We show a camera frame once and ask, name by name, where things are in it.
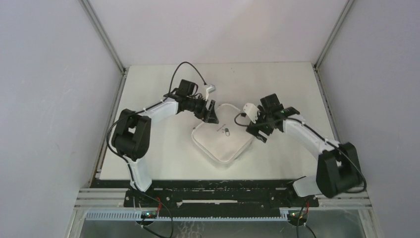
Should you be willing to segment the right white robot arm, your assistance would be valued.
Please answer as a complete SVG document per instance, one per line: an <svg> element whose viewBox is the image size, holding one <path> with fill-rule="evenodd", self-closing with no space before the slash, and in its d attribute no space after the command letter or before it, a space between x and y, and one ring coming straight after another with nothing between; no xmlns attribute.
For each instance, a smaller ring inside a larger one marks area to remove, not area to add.
<svg viewBox="0 0 420 238"><path fill-rule="evenodd" d="M312 195L333 198L341 193L354 193L353 188L359 185L360 192L366 191L367 182L355 146L322 136L297 109L284 107L276 94L263 97L258 106L246 103L243 114L250 119L247 133L258 140L266 142L267 136L279 130L298 141L316 159L315 175L297 179L286 192L290 205L300 206Z"/></svg>

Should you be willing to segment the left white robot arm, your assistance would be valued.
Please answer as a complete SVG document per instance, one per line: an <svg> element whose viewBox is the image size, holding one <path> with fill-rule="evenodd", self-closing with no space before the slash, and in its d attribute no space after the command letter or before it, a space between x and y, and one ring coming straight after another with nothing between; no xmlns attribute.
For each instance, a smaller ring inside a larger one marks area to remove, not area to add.
<svg viewBox="0 0 420 238"><path fill-rule="evenodd" d="M137 190L135 199L144 207L152 205L155 200L154 192L149 190L152 179L144 158L150 146L152 126L183 111L192 112L204 123L219 123L215 100L209 98L215 86L207 85L205 96L195 95L197 88L196 83L183 79L177 88L170 90L155 104L140 111L123 109L107 131L106 146L124 160L130 186Z"/></svg>

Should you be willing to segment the white medicine kit case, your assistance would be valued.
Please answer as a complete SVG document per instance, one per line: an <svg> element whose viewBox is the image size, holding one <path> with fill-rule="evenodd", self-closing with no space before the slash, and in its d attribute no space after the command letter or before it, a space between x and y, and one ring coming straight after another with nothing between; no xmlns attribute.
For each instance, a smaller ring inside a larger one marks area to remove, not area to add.
<svg viewBox="0 0 420 238"><path fill-rule="evenodd" d="M248 149L254 137L235 123L241 110L232 104L221 104L215 113L219 123L201 123L191 134L196 147L217 168L227 169Z"/></svg>

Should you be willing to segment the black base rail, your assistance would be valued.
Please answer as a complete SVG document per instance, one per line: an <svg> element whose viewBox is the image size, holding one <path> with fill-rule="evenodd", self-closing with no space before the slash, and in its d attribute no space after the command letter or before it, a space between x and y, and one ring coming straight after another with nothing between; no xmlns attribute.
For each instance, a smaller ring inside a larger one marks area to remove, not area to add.
<svg viewBox="0 0 420 238"><path fill-rule="evenodd" d="M268 218L280 209L318 208L314 196L299 198L290 179L265 180L154 180L144 193L128 180L96 180L91 188L126 189L123 206L168 218Z"/></svg>

